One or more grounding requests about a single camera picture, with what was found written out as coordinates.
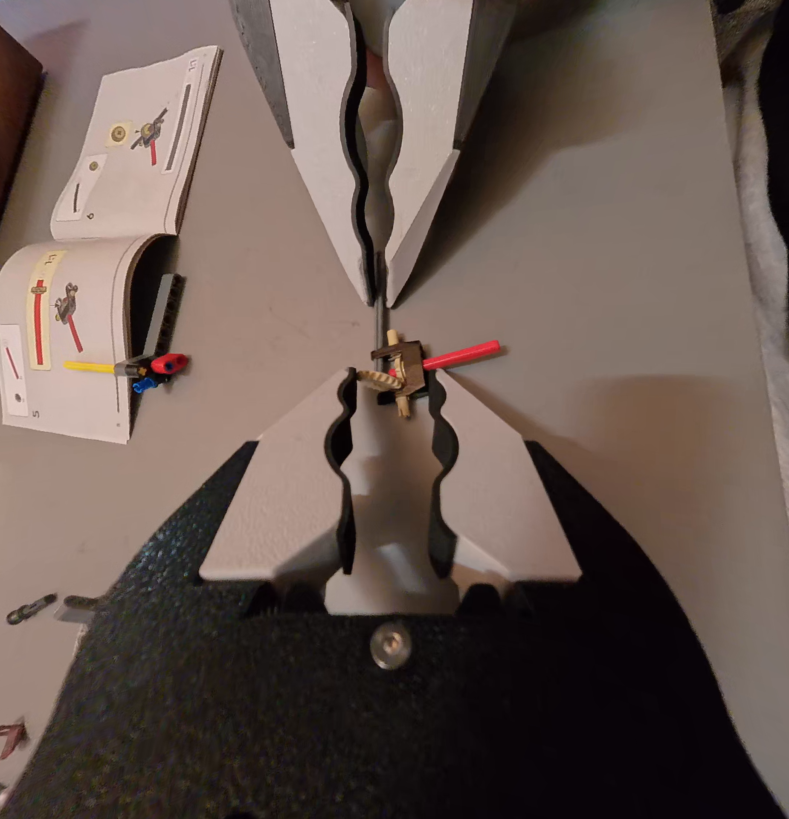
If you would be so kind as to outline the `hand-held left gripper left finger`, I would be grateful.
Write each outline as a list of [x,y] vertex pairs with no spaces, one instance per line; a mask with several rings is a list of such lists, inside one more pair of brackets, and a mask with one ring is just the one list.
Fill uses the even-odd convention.
[[343,466],[357,394],[357,370],[339,369],[261,434],[202,579],[325,586],[352,572],[357,532]]

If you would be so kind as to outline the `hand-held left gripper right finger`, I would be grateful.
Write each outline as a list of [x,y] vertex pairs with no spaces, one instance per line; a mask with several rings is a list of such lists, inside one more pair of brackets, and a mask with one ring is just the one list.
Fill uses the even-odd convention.
[[581,575],[522,435],[443,370],[429,374],[428,554],[457,586],[577,581]]

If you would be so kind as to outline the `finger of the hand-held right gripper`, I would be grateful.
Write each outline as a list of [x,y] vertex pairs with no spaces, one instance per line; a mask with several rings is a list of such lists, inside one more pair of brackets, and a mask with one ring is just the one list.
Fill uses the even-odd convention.
[[516,2],[407,1],[389,19],[384,68],[401,128],[387,177],[388,307],[414,271],[515,16]]
[[233,1],[232,17],[277,127],[362,302],[376,298],[359,148],[363,32],[349,2]]

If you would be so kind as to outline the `black lego frame assembly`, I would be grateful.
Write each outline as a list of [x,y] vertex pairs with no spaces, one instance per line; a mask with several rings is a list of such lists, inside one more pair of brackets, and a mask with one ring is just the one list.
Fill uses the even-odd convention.
[[378,392],[378,403],[394,404],[400,418],[410,418],[412,399],[427,393],[427,374],[493,358],[502,352],[500,342],[492,340],[426,357],[419,341],[403,341],[395,330],[388,330],[386,335],[386,345],[371,354],[372,361],[380,366],[372,371],[387,372],[403,380],[403,388],[397,393]]

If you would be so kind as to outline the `dark grey lego axle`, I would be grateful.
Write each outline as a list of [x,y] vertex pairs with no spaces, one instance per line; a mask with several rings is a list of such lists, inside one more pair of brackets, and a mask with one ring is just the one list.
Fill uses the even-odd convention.
[[375,322],[374,322],[374,347],[376,351],[386,344],[387,339],[387,268],[384,251],[377,251],[375,254]]

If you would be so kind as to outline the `grey beam lego assembly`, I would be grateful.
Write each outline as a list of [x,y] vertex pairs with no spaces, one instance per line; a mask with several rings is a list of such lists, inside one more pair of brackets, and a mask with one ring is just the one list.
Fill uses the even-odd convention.
[[183,289],[184,278],[179,274],[165,273],[161,277],[142,354],[114,364],[65,361],[63,367],[73,372],[126,378],[138,395],[168,384],[189,364],[186,354],[170,351]]

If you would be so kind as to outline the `black lego pin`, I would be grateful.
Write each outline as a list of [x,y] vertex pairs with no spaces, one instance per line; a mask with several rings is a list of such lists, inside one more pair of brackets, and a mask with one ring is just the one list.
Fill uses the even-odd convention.
[[57,602],[57,599],[58,595],[56,593],[51,593],[44,595],[31,603],[22,604],[6,615],[6,623],[10,626],[18,626],[52,606],[52,604]]

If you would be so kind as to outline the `open instruction booklet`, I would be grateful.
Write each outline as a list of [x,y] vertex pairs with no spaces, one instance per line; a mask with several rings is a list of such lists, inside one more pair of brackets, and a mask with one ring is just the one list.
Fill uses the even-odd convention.
[[52,210],[52,239],[14,253],[0,271],[2,424],[129,441],[130,381],[63,363],[139,355],[133,275],[155,241],[180,232],[222,56],[219,46],[201,46],[102,78]]

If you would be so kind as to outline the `brown wooden furniture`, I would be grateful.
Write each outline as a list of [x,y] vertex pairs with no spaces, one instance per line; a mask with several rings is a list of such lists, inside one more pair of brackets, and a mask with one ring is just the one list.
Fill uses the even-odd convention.
[[42,85],[39,60],[0,26],[0,222]]

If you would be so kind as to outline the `grey fuzzy cloth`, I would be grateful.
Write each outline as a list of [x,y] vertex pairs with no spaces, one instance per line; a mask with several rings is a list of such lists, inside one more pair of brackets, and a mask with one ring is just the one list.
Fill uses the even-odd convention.
[[760,67],[781,2],[711,2],[754,307],[789,520],[789,264],[771,214]]

